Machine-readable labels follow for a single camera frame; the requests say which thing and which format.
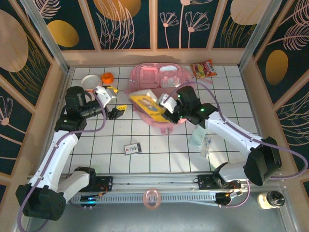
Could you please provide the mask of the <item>yellow illustrated book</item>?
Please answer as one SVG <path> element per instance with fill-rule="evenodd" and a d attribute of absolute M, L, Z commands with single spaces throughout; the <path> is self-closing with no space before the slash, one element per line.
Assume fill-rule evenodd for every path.
<path fill-rule="evenodd" d="M 129 94 L 131 100 L 137 104 L 148 116 L 158 122 L 168 122 L 162 115 L 165 108 L 158 103 L 157 96 L 151 89 L 139 90 Z"/>

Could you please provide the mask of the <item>pink school backpack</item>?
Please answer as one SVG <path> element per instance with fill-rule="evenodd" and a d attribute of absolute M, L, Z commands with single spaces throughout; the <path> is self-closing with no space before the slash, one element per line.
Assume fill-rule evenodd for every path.
<path fill-rule="evenodd" d="M 163 93 L 170 95 L 175 101 L 178 99 L 177 90 L 184 86 L 191 86 L 193 89 L 197 85 L 194 75 L 187 69 L 173 63 L 142 63 L 137 65 L 131 72 L 128 87 L 125 93 L 128 95 L 139 90 L 151 89 L 158 100 Z M 177 124 L 171 122 L 158 122 L 143 112 L 133 100 L 133 110 L 148 125 L 159 128 L 163 135 L 168 135 L 176 125 L 180 125 L 186 118 L 181 118 Z"/>

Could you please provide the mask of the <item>small card packet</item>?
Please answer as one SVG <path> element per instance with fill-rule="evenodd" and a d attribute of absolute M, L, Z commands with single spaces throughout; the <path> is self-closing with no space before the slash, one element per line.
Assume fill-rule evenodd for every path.
<path fill-rule="evenodd" d="M 125 155 L 132 155 L 141 153 L 141 145 L 140 143 L 134 143 L 124 146 Z"/>

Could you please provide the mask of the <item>orange crumpled ball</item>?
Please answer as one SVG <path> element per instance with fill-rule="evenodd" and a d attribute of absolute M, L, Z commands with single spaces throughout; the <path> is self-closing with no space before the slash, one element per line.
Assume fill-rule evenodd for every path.
<path fill-rule="evenodd" d="M 112 84 L 114 82 L 114 75 L 111 72 L 106 72 L 101 76 L 101 81 L 104 84 Z"/>

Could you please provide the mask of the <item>white and orange bowl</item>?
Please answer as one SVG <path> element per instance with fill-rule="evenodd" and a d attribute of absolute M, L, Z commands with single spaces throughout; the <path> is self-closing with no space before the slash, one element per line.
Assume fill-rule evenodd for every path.
<path fill-rule="evenodd" d="M 94 74 L 85 76 L 81 80 L 81 86 L 85 91 L 92 91 L 101 84 L 101 79 Z"/>

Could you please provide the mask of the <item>orange snack packet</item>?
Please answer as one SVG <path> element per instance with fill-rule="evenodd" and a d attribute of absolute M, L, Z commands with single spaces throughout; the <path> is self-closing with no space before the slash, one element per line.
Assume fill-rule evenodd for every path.
<path fill-rule="evenodd" d="M 190 68 L 197 79 L 216 76 L 217 73 L 214 70 L 212 59 L 208 59 L 203 62 L 190 64 Z"/>

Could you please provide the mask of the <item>pink tape roll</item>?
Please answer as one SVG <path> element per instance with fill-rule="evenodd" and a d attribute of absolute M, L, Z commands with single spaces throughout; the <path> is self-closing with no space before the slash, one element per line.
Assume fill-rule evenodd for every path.
<path fill-rule="evenodd" d="M 158 190 L 151 188 L 145 191 L 142 200 L 146 208 L 157 209 L 162 202 L 162 196 Z"/>

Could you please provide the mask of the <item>black controller board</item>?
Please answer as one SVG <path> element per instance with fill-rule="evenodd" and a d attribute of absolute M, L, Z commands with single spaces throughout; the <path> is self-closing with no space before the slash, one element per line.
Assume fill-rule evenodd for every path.
<path fill-rule="evenodd" d="M 215 203 L 219 205 L 219 207 L 224 206 L 226 208 L 235 208 L 242 205 L 242 203 L 236 204 L 236 205 L 230 205 L 232 202 L 232 199 L 241 196 L 243 193 L 242 191 L 237 192 L 219 192 L 215 194 Z"/>
<path fill-rule="evenodd" d="M 97 205 L 98 199 L 99 199 L 98 195 L 89 195 L 89 196 L 83 195 L 80 197 L 80 205 L 84 209 L 86 208 L 92 209 Z"/>

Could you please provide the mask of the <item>white jar black lid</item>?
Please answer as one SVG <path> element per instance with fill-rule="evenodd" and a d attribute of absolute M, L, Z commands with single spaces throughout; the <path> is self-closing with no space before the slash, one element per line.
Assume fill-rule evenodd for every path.
<path fill-rule="evenodd" d="M 279 191 L 268 191 L 257 196 L 257 202 L 262 209 L 275 209 L 284 206 L 285 197 Z"/>

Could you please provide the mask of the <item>aluminium mounting rail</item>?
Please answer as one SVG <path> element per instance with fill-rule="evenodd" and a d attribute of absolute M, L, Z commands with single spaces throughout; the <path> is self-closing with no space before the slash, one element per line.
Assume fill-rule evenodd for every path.
<path fill-rule="evenodd" d="M 186 192 L 200 190 L 198 184 L 193 180 L 199 174 L 213 174 L 212 172 L 204 173 L 161 173 L 161 174 L 116 174 L 113 175 L 113 193 L 143 193 L 148 189 L 156 189 L 161 193 L 168 192 Z M 25 197 L 33 188 L 36 193 L 42 190 L 50 193 L 60 193 L 63 197 L 68 198 L 77 193 L 92 192 L 97 175 L 95 170 L 87 167 L 78 167 L 71 175 L 64 177 L 56 172 L 47 172 L 41 174 L 37 172 L 28 184 L 20 185 L 16 190 L 17 197 Z M 241 189 L 245 181 L 236 179 L 241 183 Z M 201 190 L 201 191 L 231 191 L 228 189 Z"/>

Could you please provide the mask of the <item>aluminium frame post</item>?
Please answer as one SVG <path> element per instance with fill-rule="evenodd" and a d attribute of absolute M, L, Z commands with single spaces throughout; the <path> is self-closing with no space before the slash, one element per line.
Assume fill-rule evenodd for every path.
<path fill-rule="evenodd" d="M 254 50 L 258 46 L 268 26 L 271 24 L 271 21 L 280 8 L 281 2 L 282 0 L 270 0 L 268 3 L 239 60 L 238 67 L 241 74 L 243 74 L 243 71 L 251 59 Z"/>
<path fill-rule="evenodd" d="M 47 19 L 53 19 L 61 8 L 60 0 L 19 0 L 26 13 L 35 25 L 42 39 L 45 41 L 54 58 L 60 65 L 62 71 L 67 74 L 69 71 L 61 50 L 53 38 L 47 24 Z"/>

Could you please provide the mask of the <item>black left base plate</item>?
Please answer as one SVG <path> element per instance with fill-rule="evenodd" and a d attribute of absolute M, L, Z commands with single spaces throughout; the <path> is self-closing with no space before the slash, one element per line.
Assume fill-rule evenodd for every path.
<path fill-rule="evenodd" d="M 112 176 L 97 176 L 95 185 L 91 191 L 93 192 L 110 192 L 112 190 L 113 177 Z"/>

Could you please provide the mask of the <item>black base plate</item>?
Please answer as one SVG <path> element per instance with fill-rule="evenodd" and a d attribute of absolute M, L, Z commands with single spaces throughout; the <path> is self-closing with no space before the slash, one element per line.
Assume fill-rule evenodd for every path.
<path fill-rule="evenodd" d="M 91 191 L 93 192 L 110 192 L 112 190 L 113 177 L 112 176 L 97 176 L 95 185 Z"/>
<path fill-rule="evenodd" d="M 226 182 L 216 174 L 199 174 L 193 182 L 198 184 L 200 190 L 241 189 L 239 181 Z"/>

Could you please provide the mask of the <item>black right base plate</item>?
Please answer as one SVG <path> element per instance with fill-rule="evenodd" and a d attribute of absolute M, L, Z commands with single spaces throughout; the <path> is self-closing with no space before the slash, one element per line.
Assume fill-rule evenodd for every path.
<path fill-rule="evenodd" d="M 193 182 L 198 184 L 200 190 L 241 189 L 239 181 L 226 182 L 216 174 L 199 174 Z"/>

